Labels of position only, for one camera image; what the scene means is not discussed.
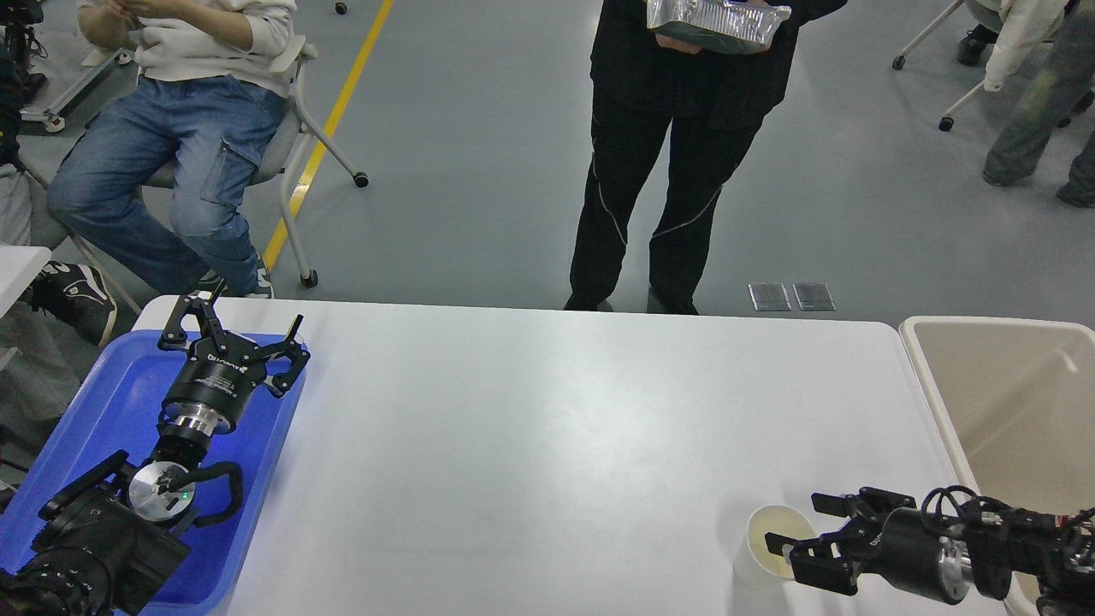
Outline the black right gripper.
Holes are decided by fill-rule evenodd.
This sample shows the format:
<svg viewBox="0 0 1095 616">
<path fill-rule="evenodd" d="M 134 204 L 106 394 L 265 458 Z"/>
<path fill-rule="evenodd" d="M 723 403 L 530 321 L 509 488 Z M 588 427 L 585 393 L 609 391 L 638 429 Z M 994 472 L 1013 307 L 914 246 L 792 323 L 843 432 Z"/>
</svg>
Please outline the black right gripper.
<svg viewBox="0 0 1095 616">
<path fill-rule="evenodd" d="M 863 487 L 856 493 L 814 492 L 811 505 L 817 513 L 863 519 L 881 527 L 846 526 L 802 541 L 764 534 L 766 551 L 783 557 L 798 583 L 852 596 L 858 592 L 857 578 L 863 572 L 948 605 L 967 596 L 971 581 L 965 542 L 929 531 L 912 508 L 912 496 Z"/>
</svg>

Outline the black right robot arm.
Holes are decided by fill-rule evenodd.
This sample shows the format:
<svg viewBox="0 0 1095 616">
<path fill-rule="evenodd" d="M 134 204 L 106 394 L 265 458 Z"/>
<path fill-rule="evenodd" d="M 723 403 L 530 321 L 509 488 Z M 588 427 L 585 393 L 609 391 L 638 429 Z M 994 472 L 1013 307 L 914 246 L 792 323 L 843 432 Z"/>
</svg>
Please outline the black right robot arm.
<svg viewBox="0 0 1095 616">
<path fill-rule="evenodd" d="M 948 605 L 975 588 L 1004 600 L 1016 573 L 1037 580 L 1040 615 L 1091 615 L 1092 510 L 1039 513 L 978 495 L 965 486 L 935 488 L 923 503 L 910 495 L 864 487 L 856 493 L 812 493 L 814 510 L 844 518 L 832 533 L 794 539 L 766 533 L 766 551 L 789 565 L 804 585 L 856 594 L 858 576 Z"/>
</svg>

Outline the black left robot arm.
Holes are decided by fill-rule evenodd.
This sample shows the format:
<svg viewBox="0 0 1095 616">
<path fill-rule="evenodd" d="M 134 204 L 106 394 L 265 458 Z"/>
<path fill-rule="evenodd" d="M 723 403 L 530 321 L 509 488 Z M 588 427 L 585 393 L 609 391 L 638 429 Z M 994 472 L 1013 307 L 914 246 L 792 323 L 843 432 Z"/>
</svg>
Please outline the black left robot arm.
<svg viewBox="0 0 1095 616">
<path fill-rule="evenodd" d="M 203 615 L 241 569 L 311 353 L 181 297 L 110 342 L 3 514 L 4 615 Z"/>
</svg>

